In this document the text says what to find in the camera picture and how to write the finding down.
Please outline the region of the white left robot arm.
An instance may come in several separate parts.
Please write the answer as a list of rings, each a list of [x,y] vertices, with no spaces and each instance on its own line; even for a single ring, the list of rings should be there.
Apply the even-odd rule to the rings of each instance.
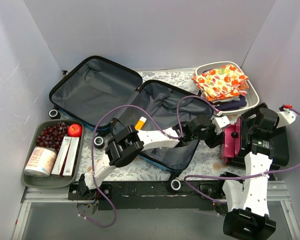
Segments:
[[[192,141],[204,141],[209,148],[224,143],[224,129],[230,125],[226,116],[208,118],[201,114],[192,121],[183,121],[164,130],[137,130],[129,125],[112,137],[102,157],[92,169],[82,174],[78,192],[85,200],[96,196],[96,188],[114,169],[129,165],[142,151],[180,148]]]

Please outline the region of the dark purple garment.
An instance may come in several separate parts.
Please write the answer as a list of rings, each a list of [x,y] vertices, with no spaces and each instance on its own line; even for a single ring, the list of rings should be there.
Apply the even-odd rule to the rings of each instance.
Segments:
[[[240,95],[238,100],[216,102],[214,104],[214,107],[220,111],[234,111],[246,106],[246,98],[243,95]]]

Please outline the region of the black storage box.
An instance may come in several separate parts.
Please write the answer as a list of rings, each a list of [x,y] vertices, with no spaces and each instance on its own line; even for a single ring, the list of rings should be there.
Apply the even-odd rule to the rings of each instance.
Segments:
[[[277,140],[280,142],[280,155],[266,155],[272,159],[271,170],[278,170],[280,167],[285,167],[289,162],[289,147],[288,147],[288,137],[286,127],[276,128],[278,131]],[[234,158],[225,158],[227,165],[236,166],[238,168],[245,168],[245,156],[241,154],[241,144],[240,150],[237,156]]]

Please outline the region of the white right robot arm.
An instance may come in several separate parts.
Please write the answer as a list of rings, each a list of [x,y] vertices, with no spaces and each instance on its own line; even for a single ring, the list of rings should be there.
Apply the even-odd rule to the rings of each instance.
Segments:
[[[255,111],[255,118],[246,131],[240,132],[240,149],[244,157],[245,180],[226,179],[216,186],[217,195],[226,199],[228,212],[223,233],[237,240],[267,240],[276,230],[269,218],[267,190],[275,145],[272,141],[279,116],[267,107]]]

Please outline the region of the blue fish-print suitcase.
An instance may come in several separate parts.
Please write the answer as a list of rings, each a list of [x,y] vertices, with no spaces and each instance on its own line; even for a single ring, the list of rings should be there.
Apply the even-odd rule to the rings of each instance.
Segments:
[[[143,131],[163,131],[199,115],[211,119],[212,108],[183,89],[158,80],[143,81],[135,71],[100,56],[81,62],[49,93],[60,110],[112,137],[140,117]],[[190,164],[199,140],[177,148],[153,148],[138,156],[180,174]]]

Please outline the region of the orange floral cloth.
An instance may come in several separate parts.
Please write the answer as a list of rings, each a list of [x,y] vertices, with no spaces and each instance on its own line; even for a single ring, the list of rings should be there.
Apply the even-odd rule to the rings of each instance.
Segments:
[[[209,102],[230,101],[247,94],[249,77],[233,64],[227,64],[192,78],[203,97]]]

